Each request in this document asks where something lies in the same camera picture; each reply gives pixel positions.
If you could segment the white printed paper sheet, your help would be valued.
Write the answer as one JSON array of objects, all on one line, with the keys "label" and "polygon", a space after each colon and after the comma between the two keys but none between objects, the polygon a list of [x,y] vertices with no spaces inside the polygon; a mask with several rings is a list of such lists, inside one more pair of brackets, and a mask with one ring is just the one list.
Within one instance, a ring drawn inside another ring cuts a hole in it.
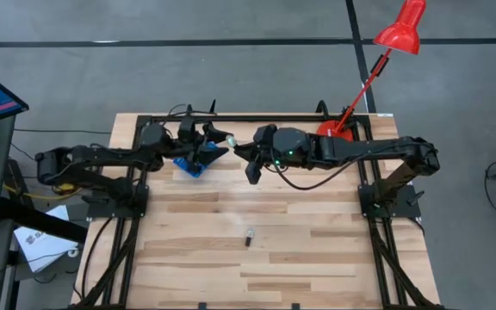
[{"label": "white printed paper sheet", "polygon": [[14,235],[30,270],[41,272],[62,256],[75,258],[79,256],[78,242],[49,235],[32,228],[19,227]]}]

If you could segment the black metal table frame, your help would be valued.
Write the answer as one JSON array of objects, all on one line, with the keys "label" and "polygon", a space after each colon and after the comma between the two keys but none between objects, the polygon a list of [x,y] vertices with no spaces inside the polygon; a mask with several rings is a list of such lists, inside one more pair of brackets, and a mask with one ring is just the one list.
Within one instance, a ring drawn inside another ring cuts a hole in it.
[{"label": "black metal table frame", "polygon": [[[196,129],[210,121],[238,144],[251,143],[259,127],[274,124],[316,133],[321,114],[194,115]],[[140,142],[148,121],[177,135],[179,115],[119,114],[110,144]],[[401,138],[394,119],[355,115],[352,140]],[[290,187],[272,167],[257,184],[248,162],[229,151],[198,178],[171,161],[157,172],[106,168],[146,192],[135,220],[116,212],[91,215],[77,293],[65,310],[446,310],[431,272],[416,201],[401,216],[363,213],[358,190],[385,179],[403,161],[363,160],[336,169],[283,167]],[[249,228],[255,231],[245,246]]]}]

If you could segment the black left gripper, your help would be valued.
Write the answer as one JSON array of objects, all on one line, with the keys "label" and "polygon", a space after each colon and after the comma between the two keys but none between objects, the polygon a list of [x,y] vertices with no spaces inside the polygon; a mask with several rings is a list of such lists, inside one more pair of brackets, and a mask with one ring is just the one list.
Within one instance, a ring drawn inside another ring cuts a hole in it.
[{"label": "black left gripper", "polygon": [[[232,136],[231,133],[215,128],[212,122],[205,123],[202,126],[202,130],[204,134],[196,130],[195,119],[193,117],[184,116],[182,118],[177,134],[178,140],[187,148],[187,151],[179,158],[188,157],[190,164],[199,162],[203,165],[210,165],[229,151],[226,147],[204,144],[207,140],[214,143],[226,141],[228,136]],[[200,146],[196,152],[194,151],[195,146]]]}]

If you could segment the blue plastic basket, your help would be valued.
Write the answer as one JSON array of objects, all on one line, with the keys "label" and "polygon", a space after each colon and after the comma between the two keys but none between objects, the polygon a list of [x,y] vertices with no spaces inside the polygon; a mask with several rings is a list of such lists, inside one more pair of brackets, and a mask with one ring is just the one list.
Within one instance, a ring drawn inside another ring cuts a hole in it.
[{"label": "blue plastic basket", "polygon": [[[219,147],[214,142],[206,142],[204,146],[210,150],[217,150]],[[198,151],[199,146],[195,146],[195,152]],[[174,158],[172,163],[185,171],[187,174],[194,178],[198,178],[201,174],[210,166],[210,164],[202,164],[200,162],[195,162],[194,164],[190,164],[188,162],[188,157],[185,158]]]}]

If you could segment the black stand beam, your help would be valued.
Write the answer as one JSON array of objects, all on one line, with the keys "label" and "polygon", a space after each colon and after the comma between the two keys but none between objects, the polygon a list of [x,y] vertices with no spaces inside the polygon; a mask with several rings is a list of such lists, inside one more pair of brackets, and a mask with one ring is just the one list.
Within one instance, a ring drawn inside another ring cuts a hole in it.
[{"label": "black stand beam", "polygon": [[80,244],[85,241],[88,232],[83,226],[28,208],[4,197],[0,198],[0,220],[13,220],[19,226]]}]

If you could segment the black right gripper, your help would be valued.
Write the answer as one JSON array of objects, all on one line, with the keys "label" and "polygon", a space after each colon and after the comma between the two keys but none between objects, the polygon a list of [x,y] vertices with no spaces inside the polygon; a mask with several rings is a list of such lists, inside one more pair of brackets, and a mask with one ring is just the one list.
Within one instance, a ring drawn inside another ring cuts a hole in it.
[{"label": "black right gripper", "polygon": [[261,169],[270,167],[273,136],[276,131],[277,126],[274,124],[259,127],[253,136],[253,142],[234,147],[236,155],[248,160],[245,174],[250,184],[257,184],[262,176]]}]

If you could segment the red desk lamp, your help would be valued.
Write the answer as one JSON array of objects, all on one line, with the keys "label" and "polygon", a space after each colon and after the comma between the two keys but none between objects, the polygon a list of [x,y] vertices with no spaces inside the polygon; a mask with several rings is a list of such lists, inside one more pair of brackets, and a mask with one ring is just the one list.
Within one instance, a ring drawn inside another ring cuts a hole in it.
[{"label": "red desk lamp", "polygon": [[376,60],[375,65],[370,71],[370,76],[354,99],[353,103],[341,114],[337,121],[322,122],[316,134],[339,137],[346,140],[352,140],[353,130],[348,123],[352,119],[353,112],[357,104],[366,95],[367,90],[374,80],[379,77],[389,61],[389,56],[393,50],[419,54],[420,39],[417,31],[418,24],[425,12],[426,0],[405,0],[401,6],[395,22],[384,28],[373,40],[373,43],[385,47],[387,50]]}]

